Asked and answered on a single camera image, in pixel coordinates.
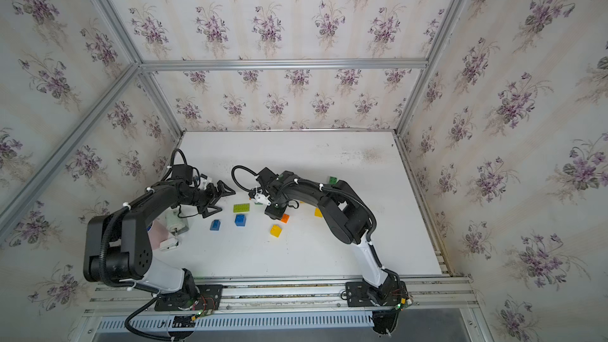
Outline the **lime green lego plate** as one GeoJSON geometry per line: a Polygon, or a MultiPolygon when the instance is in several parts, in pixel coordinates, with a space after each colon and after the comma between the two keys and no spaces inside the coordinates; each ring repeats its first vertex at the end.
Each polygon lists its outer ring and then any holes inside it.
{"type": "Polygon", "coordinates": [[[250,204],[234,204],[233,212],[235,214],[246,213],[250,211],[250,204]]]}

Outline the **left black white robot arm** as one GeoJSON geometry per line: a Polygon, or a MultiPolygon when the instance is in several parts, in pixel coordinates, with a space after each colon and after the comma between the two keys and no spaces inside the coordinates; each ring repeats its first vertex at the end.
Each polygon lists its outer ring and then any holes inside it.
{"type": "Polygon", "coordinates": [[[142,196],[110,215],[92,218],[87,225],[83,275],[90,283],[109,288],[145,291],[150,300],[124,321],[125,329],[137,337],[154,341],[184,341],[190,332],[166,335],[144,332],[133,326],[134,319],[157,304],[173,310],[193,310],[207,301],[188,269],[179,269],[154,256],[149,230],[164,211],[182,205],[196,208],[208,218],[221,212],[218,202],[235,191],[223,181],[207,182],[199,169],[188,164],[180,149],[172,151],[165,175],[146,188],[142,196]]]}

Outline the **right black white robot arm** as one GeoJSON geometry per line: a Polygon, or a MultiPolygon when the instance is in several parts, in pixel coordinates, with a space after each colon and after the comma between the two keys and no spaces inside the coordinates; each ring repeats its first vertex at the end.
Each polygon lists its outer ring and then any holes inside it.
{"type": "Polygon", "coordinates": [[[237,165],[231,178],[248,193],[264,213],[281,220],[289,207],[309,204],[321,212],[332,235],[354,248],[362,280],[345,284],[342,299],[349,307],[375,307],[371,322],[378,335],[389,336],[397,327],[399,315],[412,305],[406,284],[380,260],[372,240],[378,222],[370,207],[344,180],[323,184],[300,177],[291,171],[276,174],[268,168],[259,172],[237,165]]]}

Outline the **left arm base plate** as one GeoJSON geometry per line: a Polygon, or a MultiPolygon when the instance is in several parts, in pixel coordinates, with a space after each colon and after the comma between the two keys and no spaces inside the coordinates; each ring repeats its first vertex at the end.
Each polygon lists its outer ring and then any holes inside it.
{"type": "Polygon", "coordinates": [[[173,294],[160,294],[155,311],[203,311],[211,313],[219,309],[224,286],[219,284],[197,285],[196,290],[182,290],[173,294]]]}

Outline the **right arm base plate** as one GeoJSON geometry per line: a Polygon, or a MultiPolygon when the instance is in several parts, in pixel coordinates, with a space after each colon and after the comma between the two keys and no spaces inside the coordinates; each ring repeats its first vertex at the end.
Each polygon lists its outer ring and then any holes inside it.
{"type": "Polygon", "coordinates": [[[411,304],[403,281],[388,277],[378,288],[365,281],[347,282],[340,295],[348,307],[405,307],[411,304]]]}

